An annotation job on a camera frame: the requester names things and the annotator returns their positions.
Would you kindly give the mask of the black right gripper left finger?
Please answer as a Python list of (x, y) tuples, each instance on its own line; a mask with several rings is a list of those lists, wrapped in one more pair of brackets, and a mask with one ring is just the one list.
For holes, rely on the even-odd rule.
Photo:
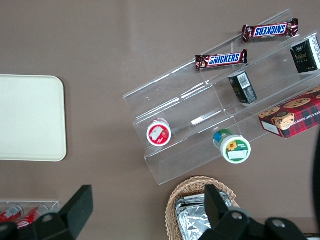
[(83, 185), (58, 211), (42, 215), (26, 228), (27, 240), (76, 240), (93, 213), (93, 188)]

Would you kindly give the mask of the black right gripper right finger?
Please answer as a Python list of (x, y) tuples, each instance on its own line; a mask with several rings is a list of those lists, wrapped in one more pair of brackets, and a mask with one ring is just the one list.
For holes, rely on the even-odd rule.
[(205, 186), (205, 212), (211, 228), (201, 240), (247, 240), (249, 217), (239, 208), (229, 209), (214, 185)]

